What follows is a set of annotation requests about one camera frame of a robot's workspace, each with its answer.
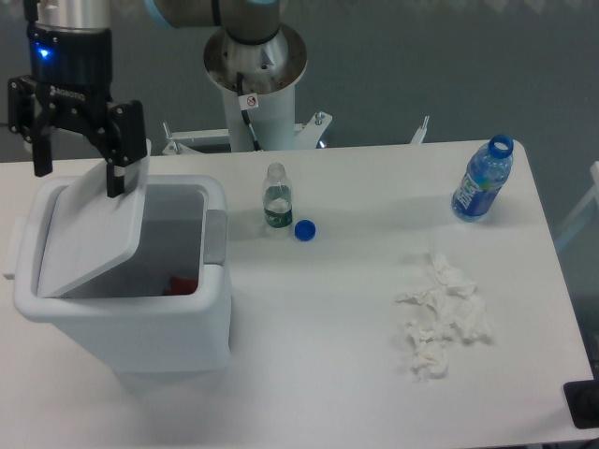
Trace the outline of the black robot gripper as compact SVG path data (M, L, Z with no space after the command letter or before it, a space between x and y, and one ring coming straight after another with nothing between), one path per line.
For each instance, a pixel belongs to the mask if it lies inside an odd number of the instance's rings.
M34 173L52 173L51 133L56 108L64 99L97 131L106 161L108 197L124 193L124 170L147 156L140 101L111 101L112 37L108 1L25 1L32 79L7 82L9 131L32 148Z

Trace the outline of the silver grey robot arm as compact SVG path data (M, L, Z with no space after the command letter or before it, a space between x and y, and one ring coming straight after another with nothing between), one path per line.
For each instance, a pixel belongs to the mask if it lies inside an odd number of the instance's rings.
M107 163L110 197L124 192L125 169L147 154L143 108L116 102L108 1L25 1L31 72L7 83L9 131L30 146L34 173L52 172L51 135L85 137ZM156 21L219 29L213 79L238 96L270 94L290 81L286 27L276 1L148 1Z

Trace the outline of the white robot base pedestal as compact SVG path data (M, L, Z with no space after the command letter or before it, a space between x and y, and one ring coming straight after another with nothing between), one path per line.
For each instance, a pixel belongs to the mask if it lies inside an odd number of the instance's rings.
M293 28L282 24L258 45L219 30L206 44L204 65L220 89L233 152L295 148L295 86L305 72L307 50Z

